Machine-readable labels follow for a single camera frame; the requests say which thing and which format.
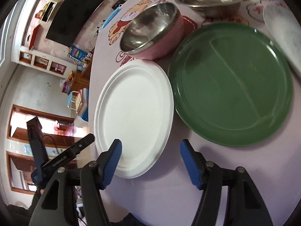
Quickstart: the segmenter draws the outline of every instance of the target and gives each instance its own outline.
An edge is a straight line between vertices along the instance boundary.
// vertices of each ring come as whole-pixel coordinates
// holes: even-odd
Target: white oval plate
[[[159,65],[133,60],[115,71],[101,91],[94,118],[99,153],[114,139],[122,142],[115,175],[135,178],[154,165],[167,143],[173,113],[172,88]]]
[[[291,11],[276,4],[264,8],[263,19],[291,66],[301,77],[301,27],[297,19]]]

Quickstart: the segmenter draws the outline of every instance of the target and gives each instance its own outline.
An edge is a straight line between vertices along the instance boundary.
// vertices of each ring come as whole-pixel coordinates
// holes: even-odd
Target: black tv screen
[[[64,0],[46,38],[71,47],[82,27],[103,0]]]

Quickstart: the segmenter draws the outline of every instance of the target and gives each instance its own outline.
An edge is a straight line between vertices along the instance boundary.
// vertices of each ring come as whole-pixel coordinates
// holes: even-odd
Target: pink wallpaper
[[[40,24],[41,26],[37,33],[33,48],[38,51],[50,54],[54,57],[74,63],[73,59],[67,57],[69,51],[68,47],[46,39],[46,34],[51,25],[51,21],[45,23],[35,18],[35,14],[40,11],[49,1],[50,0],[38,0],[38,2],[36,3],[33,9],[34,12],[32,13],[31,19],[27,24],[26,33],[24,34],[23,38],[23,45],[28,46],[29,43],[27,42],[27,37],[32,33],[33,29],[38,24]],[[94,48],[97,37],[94,36],[93,31],[101,21],[103,21],[110,15],[110,13],[113,11],[111,7],[116,1],[117,0],[104,0],[100,7],[86,22],[85,26],[82,28],[77,38],[75,39],[74,45],[86,52],[89,52]]]

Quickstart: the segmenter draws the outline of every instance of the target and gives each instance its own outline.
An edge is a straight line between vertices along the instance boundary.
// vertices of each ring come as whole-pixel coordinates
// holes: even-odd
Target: blue gripper pad
[[[117,164],[119,162],[121,153],[122,153],[122,143],[120,140],[114,140],[111,148],[114,148],[114,150],[112,151],[111,157],[109,158],[109,161],[107,162],[104,170],[103,170],[103,181],[102,181],[102,186],[105,189],[106,186],[108,186],[114,176]]]
[[[197,157],[194,154],[195,151],[193,150],[188,140],[182,140],[180,144],[180,153],[192,184],[195,185],[198,189],[201,189],[202,182],[200,176],[202,170],[198,167],[198,163],[196,161]]]

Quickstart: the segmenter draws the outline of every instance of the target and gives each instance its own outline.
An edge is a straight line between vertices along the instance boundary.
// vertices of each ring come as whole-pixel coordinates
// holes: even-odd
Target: metal bolt
[[[59,167],[58,168],[58,173],[63,173],[66,169],[64,167]]]
[[[243,167],[238,167],[237,171],[240,173],[244,173],[246,171],[246,169],[244,169]]]
[[[89,162],[89,167],[96,167],[97,166],[97,162],[96,161],[90,161]]]
[[[213,167],[214,166],[214,162],[213,161],[207,161],[206,162],[206,166],[207,167]]]

